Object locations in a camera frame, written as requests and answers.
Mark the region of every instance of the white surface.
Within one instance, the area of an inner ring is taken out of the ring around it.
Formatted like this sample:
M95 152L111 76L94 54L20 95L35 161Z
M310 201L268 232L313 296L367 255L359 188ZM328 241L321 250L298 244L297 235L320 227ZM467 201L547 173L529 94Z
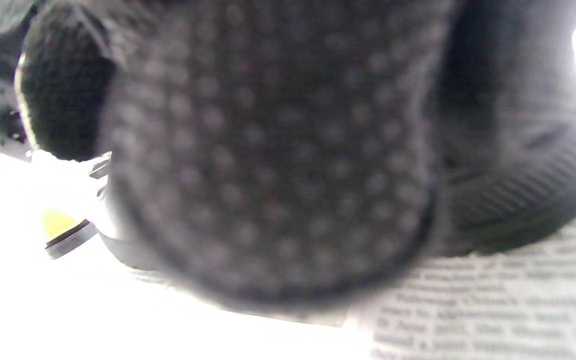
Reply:
M45 257L30 167L0 155L0 359L360 359L359 333L207 309L89 241Z

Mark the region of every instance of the black object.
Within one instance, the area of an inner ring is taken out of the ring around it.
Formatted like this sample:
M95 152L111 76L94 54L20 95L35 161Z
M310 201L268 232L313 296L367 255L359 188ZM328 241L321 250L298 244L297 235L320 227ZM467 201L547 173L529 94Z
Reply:
M230 308L311 306L576 216L576 0L273 3L94 2L111 47L138 14L158 32L82 87L56 69L105 69L87 28L55 7L30 30L75 41L36 46L29 78L52 87L23 91L62 156L112 150L119 260ZM42 116L50 92L92 116ZM100 132L77 148L65 125Z
M51 259L59 259L62 256L71 253L74 249L82 246L96 234L97 230L94 224L85 219L77 226L58 235L55 239L51 239L46 244L45 251Z
M12 85L0 80L0 153L32 161L32 144L21 120Z

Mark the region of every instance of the newspaper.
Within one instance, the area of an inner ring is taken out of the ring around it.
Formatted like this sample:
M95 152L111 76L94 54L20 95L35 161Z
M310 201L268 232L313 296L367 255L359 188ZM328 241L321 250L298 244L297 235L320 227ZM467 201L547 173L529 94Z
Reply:
M576 221L506 254L432 259L350 309L383 360L575 360Z

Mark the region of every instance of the yellow object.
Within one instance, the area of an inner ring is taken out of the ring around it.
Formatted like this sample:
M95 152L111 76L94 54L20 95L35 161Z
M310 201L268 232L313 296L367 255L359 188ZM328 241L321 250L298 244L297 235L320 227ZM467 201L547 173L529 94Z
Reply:
M46 210L46 212L43 213L42 220L43 230L48 236L48 239L55 239L81 223L81 221L77 221L70 215L54 209Z

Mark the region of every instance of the black knit fabric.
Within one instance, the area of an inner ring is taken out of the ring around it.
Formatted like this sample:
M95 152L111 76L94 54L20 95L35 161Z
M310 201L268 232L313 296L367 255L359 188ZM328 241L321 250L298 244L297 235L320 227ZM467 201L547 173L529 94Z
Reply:
M98 156L99 111L115 64L73 7L60 2L34 19L22 51L16 81L37 145L62 160Z

